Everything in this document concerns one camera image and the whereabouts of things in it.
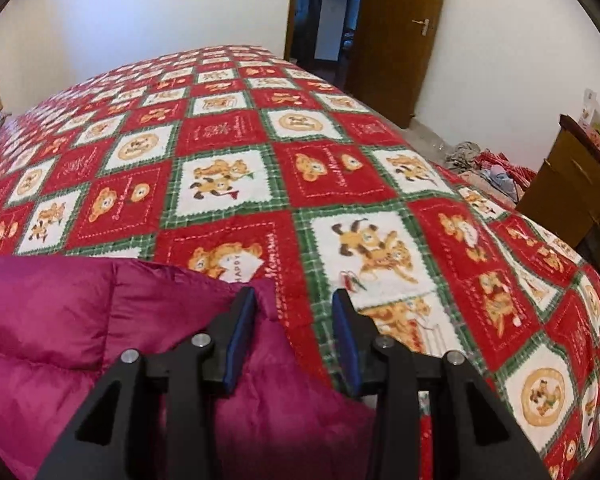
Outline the pile of clothes on floor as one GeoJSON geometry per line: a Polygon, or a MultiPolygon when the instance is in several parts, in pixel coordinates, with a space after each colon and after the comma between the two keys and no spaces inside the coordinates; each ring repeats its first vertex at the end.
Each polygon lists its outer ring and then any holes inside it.
{"type": "Polygon", "coordinates": [[[536,172],[513,164],[505,154],[483,150],[474,142],[456,144],[444,155],[443,166],[464,182],[515,208],[536,172]]]}

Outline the brown wooden dresser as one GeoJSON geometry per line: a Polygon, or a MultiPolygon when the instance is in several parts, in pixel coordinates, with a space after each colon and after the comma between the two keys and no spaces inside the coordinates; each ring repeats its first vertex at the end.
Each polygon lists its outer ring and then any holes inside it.
{"type": "Polygon", "coordinates": [[[600,270],[600,149],[570,116],[517,210],[600,270]]]}

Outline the red patchwork bear bedspread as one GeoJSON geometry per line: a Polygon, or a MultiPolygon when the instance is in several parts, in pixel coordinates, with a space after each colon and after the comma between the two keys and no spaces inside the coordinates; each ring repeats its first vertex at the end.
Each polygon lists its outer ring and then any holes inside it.
{"type": "Polygon", "coordinates": [[[32,479],[96,382],[258,293],[215,415],[229,479],[361,479],[330,303],[463,352],[554,479],[600,452],[600,276],[259,47],[125,65],[0,121],[0,459],[32,479]]]}

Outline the clutter on dresser top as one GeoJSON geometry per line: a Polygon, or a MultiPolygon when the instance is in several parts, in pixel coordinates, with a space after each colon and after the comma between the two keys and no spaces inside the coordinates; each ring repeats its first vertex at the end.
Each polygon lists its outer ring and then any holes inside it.
{"type": "Polygon", "coordinates": [[[600,103],[591,89],[584,90],[578,125],[600,151],[600,103]]]}

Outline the brown wooden door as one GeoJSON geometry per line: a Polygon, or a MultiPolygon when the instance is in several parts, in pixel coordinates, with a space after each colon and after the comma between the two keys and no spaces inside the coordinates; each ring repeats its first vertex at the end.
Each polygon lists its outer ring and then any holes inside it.
{"type": "Polygon", "coordinates": [[[428,70],[443,0],[361,0],[344,88],[406,128],[428,70]],[[413,20],[430,21],[423,37],[413,20]]]}

